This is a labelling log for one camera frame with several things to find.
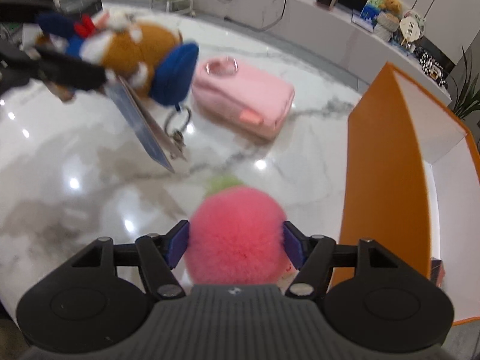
open box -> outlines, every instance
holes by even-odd
[[[372,238],[430,276],[455,323],[480,318],[480,156],[470,131],[440,101],[386,64],[349,117],[339,242]],[[339,269],[334,281],[351,275]]]

red bow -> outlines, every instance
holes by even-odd
[[[82,15],[82,22],[81,23],[75,23],[73,25],[73,29],[77,33],[78,36],[80,36],[83,39],[88,38],[89,36],[92,36],[97,32],[97,28],[93,24],[92,19],[90,19],[90,16],[88,15]]]

paper tag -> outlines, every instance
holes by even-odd
[[[153,119],[129,84],[119,78],[119,81],[105,85],[105,94],[113,100],[148,155],[175,173],[162,147],[174,157],[185,159],[183,153]]]

pink pouch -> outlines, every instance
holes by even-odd
[[[191,91],[202,108],[267,139],[280,132],[295,95],[293,85],[231,57],[200,63]]]

keychain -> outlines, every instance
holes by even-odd
[[[188,117],[180,129],[175,128],[171,134],[169,133],[169,124],[171,123],[173,117],[179,113],[177,110],[173,110],[172,112],[170,112],[170,114],[167,116],[165,120],[165,125],[163,127],[164,132],[168,135],[169,138],[173,140],[173,143],[181,152],[183,152],[183,148],[185,147],[183,133],[187,129],[187,126],[191,120],[191,109],[187,106],[183,107],[183,109],[187,111]],[[177,156],[175,156],[174,154],[171,154],[170,157],[172,160],[177,158]]]

